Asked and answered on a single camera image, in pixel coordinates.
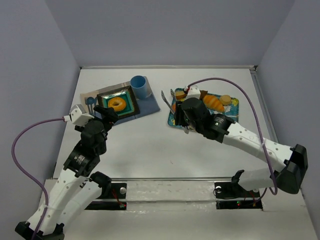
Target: donut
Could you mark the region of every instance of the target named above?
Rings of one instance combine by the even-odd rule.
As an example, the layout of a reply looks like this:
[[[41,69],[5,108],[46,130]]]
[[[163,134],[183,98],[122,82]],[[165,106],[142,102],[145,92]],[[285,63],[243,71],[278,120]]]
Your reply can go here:
[[[114,97],[108,101],[108,108],[113,108],[116,112],[120,112],[127,106],[126,101],[121,97]]]

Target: dish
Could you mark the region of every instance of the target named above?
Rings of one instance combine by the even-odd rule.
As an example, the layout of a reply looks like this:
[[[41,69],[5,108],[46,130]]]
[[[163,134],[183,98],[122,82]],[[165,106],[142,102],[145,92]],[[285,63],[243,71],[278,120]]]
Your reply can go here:
[[[98,104],[104,108],[108,108],[108,103],[112,99],[122,99],[125,101],[125,108],[116,111],[119,119],[129,116],[137,115],[140,113],[138,103],[131,86],[123,86],[114,90],[109,90],[97,95]]]

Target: white table surface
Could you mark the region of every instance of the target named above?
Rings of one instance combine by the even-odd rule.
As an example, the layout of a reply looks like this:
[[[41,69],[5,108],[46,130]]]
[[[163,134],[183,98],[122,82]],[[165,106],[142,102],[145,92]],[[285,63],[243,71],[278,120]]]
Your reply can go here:
[[[217,210],[213,185],[128,181],[126,211],[85,210],[65,229],[65,240],[317,240],[301,193],[268,192],[263,211]]]
[[[72,105],[80,104],[80,94],[129,81],[143,75],[149,80],[160,112],[115,126],[109,131],[107,152],[95,168],[111,178],[188,178],[227,177],[238,170],[255,170],[267,165],[236,148],[208,140],[167,124],[169,108],[161,98],[161,90],[172,100],[170,89],[181,88],[196,80],[221,77],[240,85],[251,98],[264,137],[269,138],[256,89],[249,69],[82,69]],[[233,85],[221,81],[200,83],[210,93],[230,95],[239,99],[239,123],[257,133],[250,105]],[[74,125],[67,123],[55,167],[57,178],[70,152],[80,140]]]

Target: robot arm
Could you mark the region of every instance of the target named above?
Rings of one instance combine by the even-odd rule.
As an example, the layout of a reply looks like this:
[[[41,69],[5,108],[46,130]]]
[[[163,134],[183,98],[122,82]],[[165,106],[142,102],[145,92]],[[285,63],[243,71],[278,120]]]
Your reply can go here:
[[[95,106],[94,110],[101,114],[102,119],[87,114],[81,105],[75,105],[70,115],[64,117],[66,122],[71,121],[75,125],[75,130],[81,132],[81,140],[65,161],[60,176],[48,195],[48,206],[43,203],[26,222],[20,222],[15,228],[24,239],[32,239],[44,209],[47,208],[34,239],[63,240],[64,226],[69,225],[92,200],[100,196],[106,184],[111,184],[109,177],[96,172],[73,197],[100,162],[100,155],[107,151],[108,131],[119,119],[113,108]]]
[[[290,194],[297,194],[308,169],[306,148],[297,144],[290,147],[260,138],[242,127],[224,114],[210,114],[205,104],[199,100],[199,89],[189,89],[186,99],[176,102],[175,124],[190,126],[205,138],[236,147],[266,162],[262,144],[265,145],[279,189]],[[268,169],[238,171],[233,177],[233,184],[240,185],[247,191],[273,187]]]

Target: blue mug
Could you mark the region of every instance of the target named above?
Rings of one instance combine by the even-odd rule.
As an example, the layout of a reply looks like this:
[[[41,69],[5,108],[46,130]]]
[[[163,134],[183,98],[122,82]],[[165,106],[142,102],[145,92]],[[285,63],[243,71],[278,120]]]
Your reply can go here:
[[[148,96],[147,80],[144,76],[134,76],[130,85],[137,99],[145,99]]]

